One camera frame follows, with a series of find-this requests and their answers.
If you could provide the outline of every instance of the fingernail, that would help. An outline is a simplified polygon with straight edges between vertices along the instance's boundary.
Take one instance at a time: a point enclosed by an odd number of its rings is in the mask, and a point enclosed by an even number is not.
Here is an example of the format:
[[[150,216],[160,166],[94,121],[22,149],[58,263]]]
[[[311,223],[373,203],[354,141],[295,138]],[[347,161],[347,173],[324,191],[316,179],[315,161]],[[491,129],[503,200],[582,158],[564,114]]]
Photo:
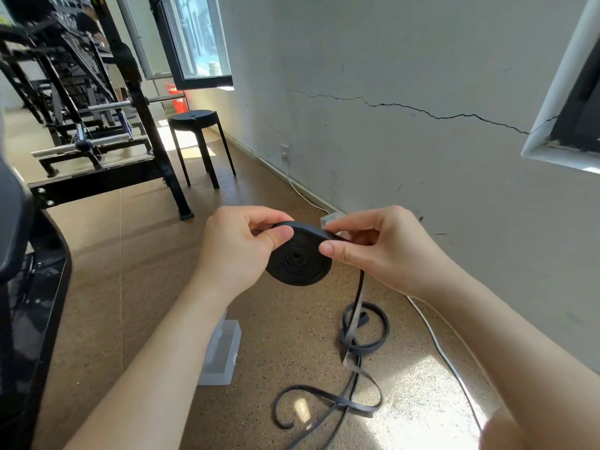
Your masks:
[[[319,251],[321,251],[321,254],[324,256],[331,256],[331,254],[334,252],[334,247],[328,242],[323,242],[319,246]]]

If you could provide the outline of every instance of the electrical socket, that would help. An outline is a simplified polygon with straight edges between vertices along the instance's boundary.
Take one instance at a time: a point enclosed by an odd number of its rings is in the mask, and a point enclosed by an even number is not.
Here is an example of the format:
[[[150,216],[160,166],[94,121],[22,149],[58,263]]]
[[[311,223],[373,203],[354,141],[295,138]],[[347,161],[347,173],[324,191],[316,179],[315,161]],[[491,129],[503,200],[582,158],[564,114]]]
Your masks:
[[[281,144],[281,162],[288,163],[290,162],[290,148],[288,145]]]

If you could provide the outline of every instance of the brown floor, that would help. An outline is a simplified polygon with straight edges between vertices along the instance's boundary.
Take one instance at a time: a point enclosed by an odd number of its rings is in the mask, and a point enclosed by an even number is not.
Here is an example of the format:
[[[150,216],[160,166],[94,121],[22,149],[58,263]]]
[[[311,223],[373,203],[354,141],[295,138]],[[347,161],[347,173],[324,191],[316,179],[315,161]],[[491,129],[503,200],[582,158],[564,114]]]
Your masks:
[[[216,138],[210,131],[206,136]],[[28,181],[44,177],[28,152],[51,146],[49,135],[29,114],[7,115],[7,146],[8,157]],[[183,289],[205,221],[217,207],[261,204],[319,224],[322,212],[266,168],[233,148],[234,177],[221,141],[209,147],[216,154],[212,160],[221,190],[214,191],[201,160],[188,154],[192,187],[184,191],[196,214],[189,221],[178,219],[161,181],[51,211],[69,243],[73,273],[34,449],[62,448],[131,363]],[[300,431],[304,404],[311,420],[326,409],[309,395],[292,393],[282,401],[280,413],[283,419],[294,419],[297,427],[283,431],[271,419],[273,399],[289,384],[308,383],[332,392],[345,385],[349,373],[340,366],[337,338],[341,312],[352,301],[357,280],[356,269],[334,264],[314,286],[285,286],[264,274],[239,296],[228,312],[242,329],[232,384],[196,390],[181,448],[281,449]],[[401,295],[374,280],[368,282],[366,297],[385,310],[391,323],[386,344],[364,359],[365,368],[380,382],[385,405],[372,418],[349,416],[332,447],[476,449],[468,405],[416,312]],[[499,406],[497,396],[461,341],[433,311],[423,308],[484,420]],[[379,331],[373,319],[359,338],[375,338]],[[356,399],[376,401],[375,394],[361,381]],[[334,427],[331,418],[299,448],[318,448]]]

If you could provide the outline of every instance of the wall crack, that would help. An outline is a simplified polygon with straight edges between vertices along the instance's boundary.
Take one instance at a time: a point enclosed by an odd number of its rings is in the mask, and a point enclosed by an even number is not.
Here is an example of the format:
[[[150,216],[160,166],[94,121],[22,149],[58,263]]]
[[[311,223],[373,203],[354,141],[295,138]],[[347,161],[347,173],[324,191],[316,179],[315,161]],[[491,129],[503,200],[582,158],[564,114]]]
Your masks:
[[[492,120],[488,120],[485,119],[479,115],[477,115],[476,113],[470,113],[470,114],[466,114],[466,113],[460,113],[457,115],[451,115],[448,117],[439,117],[437,115],[432,114],[431,112],[428,112],[424,109],[420,109],[417,107],[412,107],[411,105],[406,105],[406,104],[400,104],[399,102],[380,102],[379,104],[371,104],[370,102],[368,102],[364,97],[362,96],[355,96],[355,97],[336,97],[333,95],[311,95],[307,92],[304,91],[300,91],[300,90],[287,90],[290,93],[302,93],[303,95],[306,95],[310,98],[331,98],[331,99],[338,99],[339,101],[354,101],[355,99],[360,99],[362,101],[363,104],[368,105],[369,107],[392,107],[392,106],[398,106],[398,107],[403,107],[403,108],[407,108],[410,110],[414,110],[416,112],[420,112],[420,113],[424,113],[426,114],[428,117],[431,117],[435,120],[452,120],[454,118],[476,118],[477,120],[483,121],[485,123],[489,123],[491,125],[496,125],[496,126],[502,126],[505,128],[510,128],[510,129],[514,129],[516,132],[520,133],[520,134],[533,134],[535,131],[537,131],[539,128],[541,128],[542,126],[544,126],[547,122],[556,119],[556,116],[549,118],[547,120],[544,121],[544,123],[542,123],[540,126],[538,126],[537,128],[535,128],[533,131],[529,132],[529,131],[522,131],[521,129],[511,126],[511,125],[506,125],[506,123],[498,123]]]

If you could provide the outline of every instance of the coiled strap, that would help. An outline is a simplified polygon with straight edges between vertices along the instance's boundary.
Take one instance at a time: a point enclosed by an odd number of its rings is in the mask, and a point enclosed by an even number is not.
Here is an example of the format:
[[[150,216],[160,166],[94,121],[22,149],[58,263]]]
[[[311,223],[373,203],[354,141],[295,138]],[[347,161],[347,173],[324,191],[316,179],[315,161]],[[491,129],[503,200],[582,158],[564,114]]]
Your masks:
[[[319,245],[326,240],[343,240],[342,238],[330,232],[318,229],[316,227],[303,224],[301,222],[288,221],[276,224],[276,226],[291,226],[294,229],[294,235],[291,240],[284,243],[278,249],[274,250],[269,259],[266,271],[279,281],[291,286],[308,286],[325,278],[331,269],[331,259],[319,253]],[[293,423],[283,423],[277,416],[277,406],[281,398],[292,390],[302,390],[313,395],[331,401],[333,405],[310,427],[303,431],[286,449],[295,447],[302,439],[314,431],[323,421],[336,409],[342,408],[343,414],[340,422],[337,424],[333,434],[322,448],[327,448],[333,441],[339,430],[348,410],[360,415],[370,416],[373,412],[381,408],[383,404],[383,395],[378,383],[362,368],[362,355],[375,352],[385,342],[389,335],[389,322],[385,313],[376,305],[364,302],[364,282],[365,272],[361,270],[359,277],[358,290],[353,304],[350,304],[344,311],[342,317],[342,331],[340,334],[341,349],[340,360],[345,368],[353,371],[353,374],[341,395],[334,395],[320,388],[310,385],[291,385],[284,388],[278,395],[273,404],[273,418],[275,423],[283,428],[290,429]],[[356,329],[368,322],[369,317],[362,308],[374,311],[383,321],[385,332],[383,337],[374,343],[364,346],[358,344],[355,338]],[[355,362],[349,360],[349,355],[355,356]],[[364,376],[369,379],[379,391],[379,402],[375,406],[367,406],[352,401],[352,395],[358,382],[358,377]]]

